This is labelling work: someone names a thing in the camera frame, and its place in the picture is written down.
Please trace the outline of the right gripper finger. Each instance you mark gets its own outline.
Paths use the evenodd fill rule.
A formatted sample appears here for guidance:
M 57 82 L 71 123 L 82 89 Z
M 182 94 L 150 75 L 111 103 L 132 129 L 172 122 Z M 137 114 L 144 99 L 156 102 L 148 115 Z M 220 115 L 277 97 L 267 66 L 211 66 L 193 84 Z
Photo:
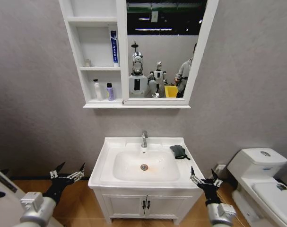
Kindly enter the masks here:
M 213 176 L 213 185 L 216 187 L 220 187 L 223 183 L 223 180 L 219 178 L 217 173 L 214 171 L 214 169 L 211 169 L 212 176 Z
M 191 176 L 190 179 L 196 184 L 200 184 L 200 179 L 196 176 L 195 172 L 194 172 L 194 168 L 193 166 L 191 166 Z

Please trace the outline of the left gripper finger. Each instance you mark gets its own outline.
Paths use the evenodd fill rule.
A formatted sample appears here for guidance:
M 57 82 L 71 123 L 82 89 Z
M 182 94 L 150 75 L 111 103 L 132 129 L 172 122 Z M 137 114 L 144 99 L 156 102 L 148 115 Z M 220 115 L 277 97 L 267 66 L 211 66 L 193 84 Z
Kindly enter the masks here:
M 65 165 L 65 162 L 62 162 L 57 167 L 55 167 L 54 170 L 51 170 L 50 171 L 50 178 L 57 178 L 58 177 L 58 173 L 61 171 L 61 169 L 63 168 L 64 165 Z
M 70 175 L 67 176 L 67 178 L 73 182 L 77 182 L 81 180 L 84 177 L 84 169 L 85 169 L 85 163 L 80 167 L 80 169 Z

